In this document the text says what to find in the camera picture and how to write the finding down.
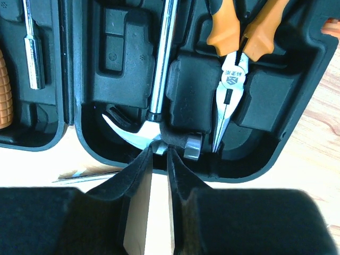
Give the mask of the black plastic tool case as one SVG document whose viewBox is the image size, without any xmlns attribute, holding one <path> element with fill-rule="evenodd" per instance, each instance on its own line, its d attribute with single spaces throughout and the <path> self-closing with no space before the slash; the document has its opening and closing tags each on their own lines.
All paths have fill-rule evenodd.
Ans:
<svg viewBox="0 0 340 255">
<path fill-rule="evenodd" d="M 1 51 L 12 88 L 14 118 L 1 146 L 44 151 L 74 126 L 84 149 L 117 167 L 140 150 L 103 118 L 136 131 L 149 110 L 163 1 L 30 1 L 41 41 L 45 87 L 30 88 L 22 1 L 1 1 Z M 206 180 L 240 183 L 269 171 L 305 111 L 338 45 L 322 32 L 339 18 L 339 1 L 289 1 L 275 49 L 250 61 L 244 93 L 219 149 L 212 153 L 216 88 L 223 58 L 206 43 L 208 1 L 180 1 L 163 102 L 176 133 L 202 135 L 197 161 Z"/>
</svg>

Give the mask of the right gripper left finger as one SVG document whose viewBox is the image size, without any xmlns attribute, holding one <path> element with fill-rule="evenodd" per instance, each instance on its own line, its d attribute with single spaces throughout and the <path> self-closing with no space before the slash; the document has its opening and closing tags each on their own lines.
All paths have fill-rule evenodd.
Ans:
<svg viewBox="0 0 340 255">
<path fill-rule="evenodd" d="M 1 254 L 144 254 L 153 153 L 87 192 L 1 188 Z"/>
</svg>

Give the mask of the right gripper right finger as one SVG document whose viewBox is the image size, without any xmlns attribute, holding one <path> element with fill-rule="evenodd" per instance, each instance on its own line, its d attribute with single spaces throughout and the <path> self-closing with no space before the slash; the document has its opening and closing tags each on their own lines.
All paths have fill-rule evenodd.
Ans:
<svg viewBox="0 0 340 255">
<path fill-rule="evenodd" d="M 333 254 L 317 205 L 295 189 L 214 189 L 167 153 L 174 254 Z"/>
</svg>

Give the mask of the black-handled screwdriver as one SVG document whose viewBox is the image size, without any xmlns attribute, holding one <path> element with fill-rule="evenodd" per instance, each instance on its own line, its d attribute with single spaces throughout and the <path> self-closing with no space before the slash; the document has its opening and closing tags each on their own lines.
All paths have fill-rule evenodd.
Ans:
<svg viewBox="0 0 340 255">
<path fill-rule="evenodd" d="M 34 20 L 31 15 L 30 1 L 23 0 L 23 13 L 27 35 L 24 38 L 30 88 L 41 90 L 45 87 L 43 55 L 41 41 L 36 35 Z"/>
</svg>

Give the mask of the silver metal file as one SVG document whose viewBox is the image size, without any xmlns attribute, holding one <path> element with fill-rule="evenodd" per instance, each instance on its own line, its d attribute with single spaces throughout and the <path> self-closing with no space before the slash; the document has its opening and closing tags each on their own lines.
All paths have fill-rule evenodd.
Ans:
<svg viewBox="0 0 340 255">
<path fill-rule="evenodd" d="M 95 173 L 90 175 L 72 175 L 71 177 L 61 178 L 56 181 L 53 181 L 55 184 L 72 184 L 72 183 L 80 183 L 80 182 L 88 182 L 88 181 L 97 181 L 97 180 L 106 180 L 113 177 L 115 174 L 120 171 L 113 172 L 104 172 L 104 173 Z"/>
</svg>

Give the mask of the orange-black pliers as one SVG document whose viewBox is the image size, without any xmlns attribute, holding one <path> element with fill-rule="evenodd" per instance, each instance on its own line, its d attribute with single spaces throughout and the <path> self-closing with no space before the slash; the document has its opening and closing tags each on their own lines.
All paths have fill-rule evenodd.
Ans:
<svg viewBox="0 0 340 255">
<path fill-rule="evenodd" d="M 212 29 L 207 45 L 213 46 L 224 57 L 221 79 L 216 89 L 217 121 L 212 141 L 212 152 L 219 149 L 222 138 L 244 93 L 249 62 L 258 61 L 274 51 L 274 37 L 286 0 L 266 1 L 254 20 L 241 30 L 233 1 L 209 1 Z"/>
</svg>

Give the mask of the orange-handled screwdriver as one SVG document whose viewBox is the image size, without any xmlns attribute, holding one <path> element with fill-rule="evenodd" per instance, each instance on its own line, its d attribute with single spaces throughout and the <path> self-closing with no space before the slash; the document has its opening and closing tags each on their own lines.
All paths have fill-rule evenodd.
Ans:
<svg viewBox="0 0 340 255">
<path fill-rule="evenodd" d="M 1 51 L 1 129 L 10 126 L 14 118 L 13 98 L 11 91 L 10 78 L 7 71 L 5 59 Z"/>
</svg>

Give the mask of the claw hammer black handle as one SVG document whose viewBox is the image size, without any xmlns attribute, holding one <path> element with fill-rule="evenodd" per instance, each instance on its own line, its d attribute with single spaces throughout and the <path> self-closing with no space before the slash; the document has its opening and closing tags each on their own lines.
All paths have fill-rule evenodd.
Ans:
<svg viewBox="0 0 340 255">
<path fill-rule="evenodd" d="M 163 155 L 169 146 L 174 146 L 183 150 L 184 158 L 197 161 L 201 152 L 202 135 L 171 131 L 163 120 L 162 112 L 178 6 L 179 1 L 164 1 L 152 95 L 146 120 L 136 132 L 129 132 L 117 126 L 108 113 L 103 114 L 103 118 L 116 134 L 138 149 L 152 147 L 155 154 Z"/>
</svg>

